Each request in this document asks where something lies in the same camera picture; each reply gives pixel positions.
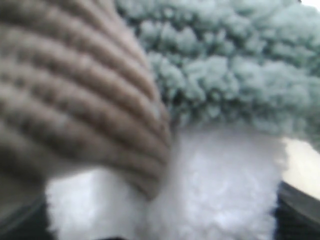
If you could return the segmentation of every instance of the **green fuzzy hat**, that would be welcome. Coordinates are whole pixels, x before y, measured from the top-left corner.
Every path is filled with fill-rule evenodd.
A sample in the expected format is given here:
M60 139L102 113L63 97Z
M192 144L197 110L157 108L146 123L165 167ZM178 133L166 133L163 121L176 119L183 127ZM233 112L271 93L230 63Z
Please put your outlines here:
M296 0L116 0L172 120L304 138L320 105L320 14Z

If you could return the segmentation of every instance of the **gnome figure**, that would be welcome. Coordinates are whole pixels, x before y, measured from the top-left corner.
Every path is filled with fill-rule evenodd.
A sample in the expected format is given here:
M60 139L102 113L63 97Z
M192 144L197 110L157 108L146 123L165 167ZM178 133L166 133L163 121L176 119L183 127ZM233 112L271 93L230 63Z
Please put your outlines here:
M315 9L296 0L0 8L9 13L1 73L8 89L33 96L12 108L44 141L56 240L274 239L283 138L308 140L318 124Z

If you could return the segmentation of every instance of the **white faux fur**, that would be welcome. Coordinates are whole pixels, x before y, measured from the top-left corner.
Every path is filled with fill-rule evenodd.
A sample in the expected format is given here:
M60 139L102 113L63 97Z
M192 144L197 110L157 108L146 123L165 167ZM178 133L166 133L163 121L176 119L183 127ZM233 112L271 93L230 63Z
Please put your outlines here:
M51 228L59 240L271 240L284 156L280 140L250 129L180 130L155 200L107 169L54 179Z

